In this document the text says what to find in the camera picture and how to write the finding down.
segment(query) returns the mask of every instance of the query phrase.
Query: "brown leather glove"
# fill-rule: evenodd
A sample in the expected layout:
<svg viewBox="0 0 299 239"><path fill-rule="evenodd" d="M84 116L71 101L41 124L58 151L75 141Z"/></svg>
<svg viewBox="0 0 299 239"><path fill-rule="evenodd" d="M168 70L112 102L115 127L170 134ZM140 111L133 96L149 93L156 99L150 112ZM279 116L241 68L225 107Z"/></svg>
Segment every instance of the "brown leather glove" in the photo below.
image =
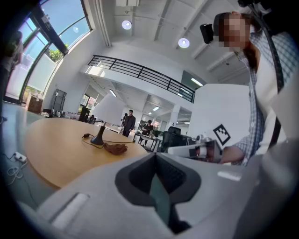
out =
<svg viewBox="0 0 299 239"><path fill-rule="evenodd" d="M127 146L124 144L107 144L104 143L104 148L113 155L121 155L127 151Z"/></svg>

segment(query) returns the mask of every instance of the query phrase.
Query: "black lamp base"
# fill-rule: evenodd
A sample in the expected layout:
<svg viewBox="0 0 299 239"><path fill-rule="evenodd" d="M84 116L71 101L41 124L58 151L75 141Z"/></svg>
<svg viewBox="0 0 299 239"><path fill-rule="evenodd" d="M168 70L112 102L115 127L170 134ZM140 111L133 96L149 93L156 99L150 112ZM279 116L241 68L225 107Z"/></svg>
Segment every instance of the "black lamp base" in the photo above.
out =
<svg viewBox="0 0 299 239"><path fill-rule="evenodd" d="M103 136L103 132L104 132L105 128L106 128L105 126L101 126L98 135L96 137L92 138L90 140L90 142L93 144L96 144L96 145L104 145L102 136Z"/></svg>

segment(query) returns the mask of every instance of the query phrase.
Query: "round wooden table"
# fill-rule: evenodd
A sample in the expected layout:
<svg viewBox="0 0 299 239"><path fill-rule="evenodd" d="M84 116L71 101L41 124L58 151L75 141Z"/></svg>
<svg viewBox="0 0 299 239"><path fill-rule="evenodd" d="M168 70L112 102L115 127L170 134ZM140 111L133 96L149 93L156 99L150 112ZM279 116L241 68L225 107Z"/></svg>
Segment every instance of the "round wooden table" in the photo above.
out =
<svg viewBox="0 0 299 239"><path fill-rule="evenodd" d="M135 143L127 143L127 151L116 156L104 148L95 148L82 141L84 134L97 135L99 130L100 127L95 125L70 119L35 121L26 132L26 156L33 169L46 182L61 188L97 166L147 154L142 146ZM90 139L92 136L83 140L90 143ZM104 131L103 140L131 142L111 130Z"/></svg>

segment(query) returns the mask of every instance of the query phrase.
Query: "plaid shirt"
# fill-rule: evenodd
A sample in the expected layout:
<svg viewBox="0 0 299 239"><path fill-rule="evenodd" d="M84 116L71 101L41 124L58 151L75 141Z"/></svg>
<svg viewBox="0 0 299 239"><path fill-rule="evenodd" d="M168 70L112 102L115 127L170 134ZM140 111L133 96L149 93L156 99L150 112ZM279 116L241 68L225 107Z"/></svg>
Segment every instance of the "plaid shirt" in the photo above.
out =
<svg viewBox="0 0 299 239"><path fill-rule="evenodd" d="M275 44L278 56L280 59L284 83L288 83L292 74L299 63L299 51L296 43L292 37L286 33L280 33L272 37ZM251 26L250 29L250 41L260 50L270 65L274 68L274 62L267 38L263 31L255 32ZM250 101L250 119L249 119L249 135L242 138L238 143L235 144L244 154L244 159L237 163L246 166L250 157L252 157L259 148L259 143L263 139L265 120L263 113L259 109L256 100L256 71L249 67L247 58L242 55L239 59L245 63L249 69L250 82L249 82L249 101Z"/></svg>

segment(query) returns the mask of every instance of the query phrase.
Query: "power strip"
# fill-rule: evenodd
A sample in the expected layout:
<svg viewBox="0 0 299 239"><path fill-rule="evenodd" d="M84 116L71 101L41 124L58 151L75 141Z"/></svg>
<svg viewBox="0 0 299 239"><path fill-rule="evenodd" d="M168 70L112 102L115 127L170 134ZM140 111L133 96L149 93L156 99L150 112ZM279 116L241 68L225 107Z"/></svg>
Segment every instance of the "power strip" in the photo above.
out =
<svg viewBox="0 0 299 239"><path fill-rule="evenodd" d="M26 156L24 156L18 152L15 152L14 158L20 162L25 162L27 160Z"/></svg>

